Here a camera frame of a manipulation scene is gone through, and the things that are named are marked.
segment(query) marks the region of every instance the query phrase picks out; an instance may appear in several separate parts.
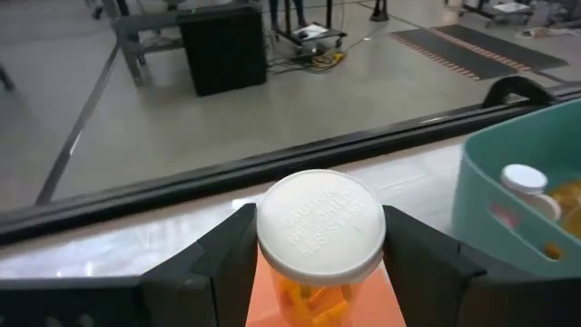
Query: person's leg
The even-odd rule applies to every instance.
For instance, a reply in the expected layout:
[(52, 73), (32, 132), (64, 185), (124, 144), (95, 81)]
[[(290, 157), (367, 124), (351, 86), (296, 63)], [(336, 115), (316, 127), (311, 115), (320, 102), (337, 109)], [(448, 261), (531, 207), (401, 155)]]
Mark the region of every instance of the person's leg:
[(279, 30), (279, 0), (269, 0), (269, 7), (271, 8), (271, 28)]
[(297, 18), (299, 19), (299, 27), (307, 26), (307, 20), (305, 19), (305, 9), (302, 5), (302, 0), (293, 0), (294, 6), (297, 9)]

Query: white bottle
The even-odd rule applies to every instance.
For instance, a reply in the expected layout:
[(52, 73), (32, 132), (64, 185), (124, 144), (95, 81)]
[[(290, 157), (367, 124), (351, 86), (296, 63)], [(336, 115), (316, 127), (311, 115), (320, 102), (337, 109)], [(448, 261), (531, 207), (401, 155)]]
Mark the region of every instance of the white bottle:
[(559, 204), (552, 197), (543, 194), (548, 180), (538, 169), (524, 164), (509, 164), (502, 169), (500, 182), (548, 219), (558, 220), (561, 217)]

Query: floor mat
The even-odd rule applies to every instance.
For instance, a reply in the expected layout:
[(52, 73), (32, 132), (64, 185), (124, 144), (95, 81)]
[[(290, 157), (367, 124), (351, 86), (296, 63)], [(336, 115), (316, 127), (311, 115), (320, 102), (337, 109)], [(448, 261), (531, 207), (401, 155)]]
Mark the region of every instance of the floor mat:
[(515, 68), (451, 43), (426, 29), (395, 32), (390, 36), (437, 63), (474, 80), (502, 77), (517, 72)]
[(520, 71), (542, 70), (567, 65), (565, 60), (485, 35), (464, 26), (449, 25), (436, 27), (432, 30), (456, 45), (464, 46)]

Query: pill bottle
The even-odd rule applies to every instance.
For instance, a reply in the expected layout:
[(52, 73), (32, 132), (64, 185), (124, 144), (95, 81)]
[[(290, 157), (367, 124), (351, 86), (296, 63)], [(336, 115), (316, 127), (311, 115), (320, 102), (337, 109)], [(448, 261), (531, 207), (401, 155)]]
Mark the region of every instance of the pill bottle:
[(385, 215), (370, 189), (330, 170), (292, 174), (258, 203), (257, 234), (290, 326), (350, 325), (358, 285), (383, 258)]
[(543, 214), (548, 220), (561, 217), (561, 207), (552, 197), (544, 194), (547, 177), (538, 169), (524, 164), (509, 164), (502, 169), (501, 183), (514, 195)]

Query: black mat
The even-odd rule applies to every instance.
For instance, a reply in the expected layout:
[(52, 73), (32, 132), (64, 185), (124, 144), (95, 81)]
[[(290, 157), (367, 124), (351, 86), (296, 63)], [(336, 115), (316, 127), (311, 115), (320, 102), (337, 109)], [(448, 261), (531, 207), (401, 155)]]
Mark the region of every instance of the black mat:
[(516, 69), (498, 61), (486, 58), (460, 45), (450, 43), (429, 30), (401, 31), (392, 33), (391, 36), (428, 58), (474, 79), (502, 77), (517, 72)]
[(548, 54), (542, 54), (538, 51), (527, 49), (524, 46), (515, 45), (508, 41), (498, 39), (493, 36), (485, 35), (470, 28), (460, 25), (449, 25), (436, 27), (444, 34), (456, 37), (464, 42), (475, 45), (489, 52), (503, 56), (519, 64), (534, 70), (556, 68), (567, 65), (565, 60), (556, 58)]

